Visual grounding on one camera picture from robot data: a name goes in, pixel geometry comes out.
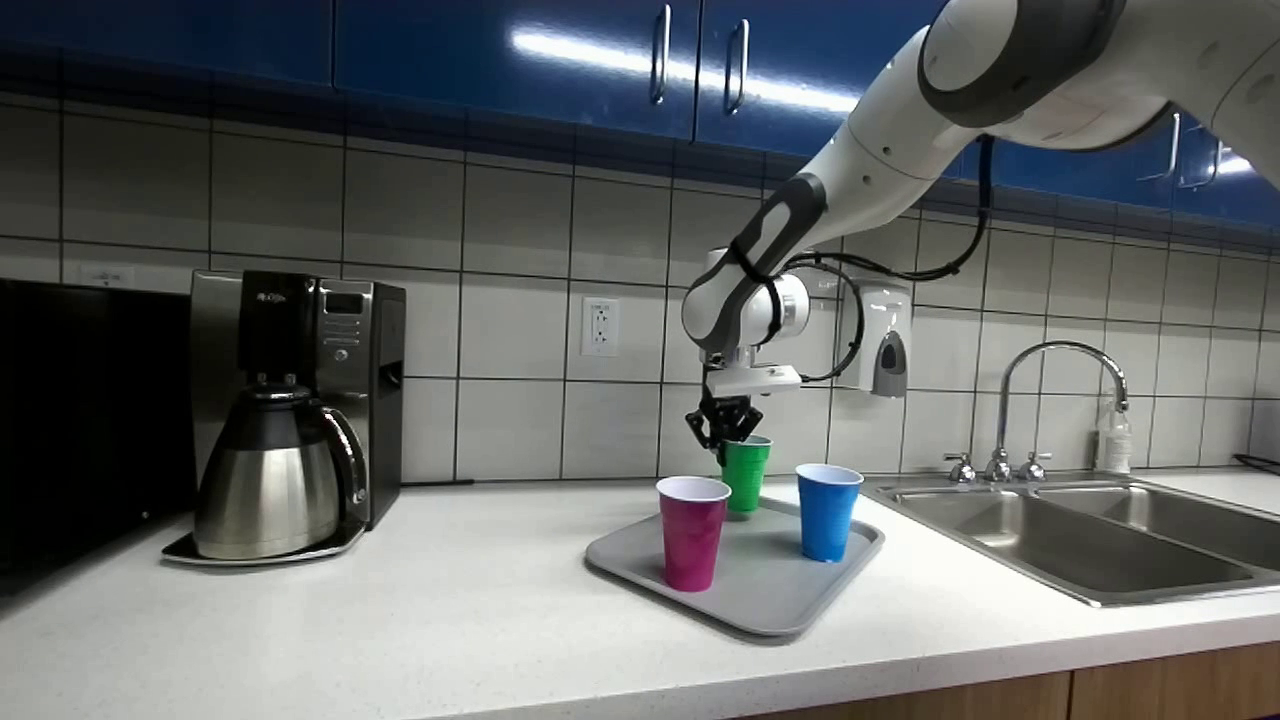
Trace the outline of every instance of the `coffee maker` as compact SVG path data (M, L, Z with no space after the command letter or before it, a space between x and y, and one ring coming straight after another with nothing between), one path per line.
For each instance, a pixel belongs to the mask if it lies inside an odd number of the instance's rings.
M339 553L400 490L404 288L293 272L193 282L193 557Z

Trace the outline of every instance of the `stainless steel carafe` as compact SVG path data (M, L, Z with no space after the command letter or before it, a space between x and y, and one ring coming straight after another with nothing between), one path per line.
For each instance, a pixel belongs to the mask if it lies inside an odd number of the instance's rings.
M267 558L356 536L364 459L353 429L308 387L246 387L202 472L196 553Z

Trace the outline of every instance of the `carafe handle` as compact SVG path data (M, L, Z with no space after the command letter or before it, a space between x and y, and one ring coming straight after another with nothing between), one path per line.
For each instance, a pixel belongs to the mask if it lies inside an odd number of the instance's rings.
M353 423L345 418L345 410L320 404L320 416L333 433L333 462L335 462L335 481L339 481L339 536L356 536L364 527L364 509L367 509L367 481L364 481L364 451L356 445Z

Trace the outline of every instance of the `blue cup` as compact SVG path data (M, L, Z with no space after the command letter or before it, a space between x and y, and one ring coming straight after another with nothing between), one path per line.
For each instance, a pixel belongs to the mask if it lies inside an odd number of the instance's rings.
M818 563L839 563L848 553L850 505L865 475L839 462L798 462L798 553Z

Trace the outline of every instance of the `lower cabinet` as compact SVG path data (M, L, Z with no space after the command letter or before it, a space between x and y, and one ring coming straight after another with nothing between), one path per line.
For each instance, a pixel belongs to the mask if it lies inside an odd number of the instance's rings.
M770 720L1266 720L1280 715L1280 645L968 684Z

